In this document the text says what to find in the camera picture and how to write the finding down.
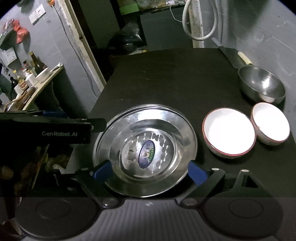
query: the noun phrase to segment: cleaver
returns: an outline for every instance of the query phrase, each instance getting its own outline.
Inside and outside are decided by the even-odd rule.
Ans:
[[[212,38],[212,41],[218,46],[222,53],[227,57],[227,59],[232,64],[232,67],[240,69],[243,66],[246,66],[245,62],[238,56],[237,50],[233,48],[226,48],[218,41],[216,38]]]

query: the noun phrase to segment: black circular disc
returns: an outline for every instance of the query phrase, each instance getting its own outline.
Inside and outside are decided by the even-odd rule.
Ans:
[[[15,217],[22,231],[42,240],[63,240],[87,230],[96,220],[98,208],[88,197],[27,197]]]
[[[248,239],[273,235],[283,218],[282,208],[272,197],[212,197],[204,204],[203,213],[220,232]]]

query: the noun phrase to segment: brown glass bottle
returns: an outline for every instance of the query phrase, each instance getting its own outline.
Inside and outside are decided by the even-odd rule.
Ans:
[[[34,62],[36,74],[40,74],[43,70],[45,70],[47,68],[47,66],[45,65],[45,63],[41,62],[39,59],[36,58],[33,51],[30,52],[30,55],[31,55],[32,60]]]

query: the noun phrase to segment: white bowl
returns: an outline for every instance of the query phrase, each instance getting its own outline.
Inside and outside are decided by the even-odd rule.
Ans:
[[[202,134],[214,154],[228,159],[248,153],[256,141],[249,118],[231,108],[218,108],[208,113],[202,123]]]
[[[260,102],[253,106],[251,121],[257,137],[267,145],[279,145],[288,139],[290,125],[283,112],[272,104]]]
[[[47,77],[49,76],[49,74],[50,74],[49,69],[46,68],[40,74],[38,74],[36,76],[36,79],[37,79],[37,81],[39,83],[43,83],[47,79]]]

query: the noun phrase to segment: stainless steel plate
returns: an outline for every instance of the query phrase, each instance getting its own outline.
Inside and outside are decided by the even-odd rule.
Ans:
[[[115,173],[106,184],[128,196],[149,197],[172,188],[197,153],[196,134],[178,111],[141,105],[114,117],[94,146],[93,163],[109,159]]]

